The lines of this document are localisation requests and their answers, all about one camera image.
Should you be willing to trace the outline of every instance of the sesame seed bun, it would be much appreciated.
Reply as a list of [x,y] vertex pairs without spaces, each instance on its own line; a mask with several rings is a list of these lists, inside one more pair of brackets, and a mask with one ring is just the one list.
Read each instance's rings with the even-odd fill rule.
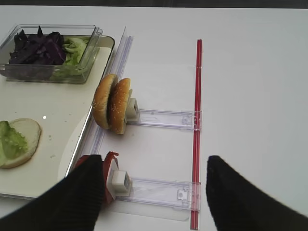
[[98,85],[93,99],[93,118],[98,126],[109,129],[108,105],[110,102],[110,93],[114,90],[118,82],[115,74],[106,75]]
[[126,129],[126,108],[129,101],[130,79],[124,78],[117,83],[110,100],[110,129],[116,134],[124,134]]

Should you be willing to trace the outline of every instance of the hamburger bun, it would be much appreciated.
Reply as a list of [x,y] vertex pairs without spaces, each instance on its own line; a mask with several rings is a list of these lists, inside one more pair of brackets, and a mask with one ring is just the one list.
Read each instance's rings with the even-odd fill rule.
[[14,120],[10,123],[10,127],[14,128],[17,132],[24,136],[28,144],[28,150],[16,159],[7,159],[6,162],[0,166],[0,168],[17,167],[31,159],[38,147],[39,138],[41,135],[41,128],[39,124],[32,119],[24,118]]
[[118,77],[115,74],[106,75],[98,85],[93,99],[93,118],[98,126],[103,129],[109,129],[108,107],[111,92],[113,92]]
[[110,100],[110,129],[116,134],[124,134],[126,129],[126,108],[130,98],[130,79],[118,82]]

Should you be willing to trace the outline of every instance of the white plastic block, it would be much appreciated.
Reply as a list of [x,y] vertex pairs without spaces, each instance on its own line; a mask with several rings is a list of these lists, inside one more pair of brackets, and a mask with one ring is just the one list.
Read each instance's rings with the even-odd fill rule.
[[135,98],[131,98],[126,108],[126,119],[127,121],[138,121],[139,116],[140,113],[137,105],[137,100]]
[[129,196],[131,190],[131,179],[126,171],[114,171],[112,187],[116,196]]
[[118,170],[119,168],[117,167],[115,160],[112,159],[109,170],[108,170],[106,187],[114,200],[116,199],[116,191],[112,185],[112,178],[113,178],[114,173]]

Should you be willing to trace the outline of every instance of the bottom bun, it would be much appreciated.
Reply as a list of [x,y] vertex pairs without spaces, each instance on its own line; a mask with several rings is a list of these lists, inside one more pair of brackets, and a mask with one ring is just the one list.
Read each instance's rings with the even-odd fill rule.
[[30,160],[38,147],[41,135],[40,125],[33,119],[17,119],[12,121],[10,126],[24,136],[28,144],[28,151],[14,160],[7,160],[0,168],[17,167]]

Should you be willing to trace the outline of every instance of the white table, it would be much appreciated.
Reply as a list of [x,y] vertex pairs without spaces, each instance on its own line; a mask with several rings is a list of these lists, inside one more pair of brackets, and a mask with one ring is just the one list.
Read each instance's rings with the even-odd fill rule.
[[[96,24],[117,44],[127,26],[135,39],[125,76],[132,78],[135,88],[155,86],[154,80],[145,78],[168,77],[160,89],[134,90],[139,104],[162,110],[193,110],[196,41],[202,38],[200,230],[216,230],[205,198],[209,155],[220,155],[263,191],[308,216],[308,11],[1,6],[0,19],[1,37],[14,23]],[[151,100],[156,90],[162,96]],[[173,96],[162,103],[169,91]],[[181,92],[187,97],[180,98]],[[167,135],[178,143],[192,139],[189,133]],[[112,140],[106,149],[113,147]],[[155,146],[149,152],[157,152]],[[159,148],[176,150],[164,144]],[[177,159],[166,159],[173,161],[173,171],[157,173],[149,167],[144,175],[191,180],[191,158],[183,157],[192,155],[192,145],[181,146],[178,152]],[[145,161],[120,164],[132,169]],[[0,199],[0,217],[25,203]],[[189,227],[188,221],[102,213],[96,230],[187,231]]]

